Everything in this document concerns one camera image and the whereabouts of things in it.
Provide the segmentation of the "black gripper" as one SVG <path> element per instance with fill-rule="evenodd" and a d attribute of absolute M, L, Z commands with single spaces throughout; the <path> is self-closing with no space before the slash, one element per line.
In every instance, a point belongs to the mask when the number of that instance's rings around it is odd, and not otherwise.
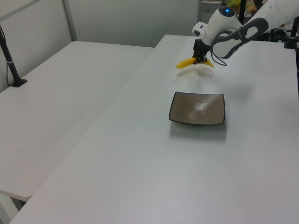
<path fill-rule="evenodd" d="M 192 56 L 192 58 L 194 59 L 193 64 L 199 63 L 199 57 L 201 63 L 207 62 L 206 54 L 208 53 L 209 50 L 210 50 L 209 45 L 203 43 L 201 39 L 196 39 L 193 46 L 193 56 Z"/>

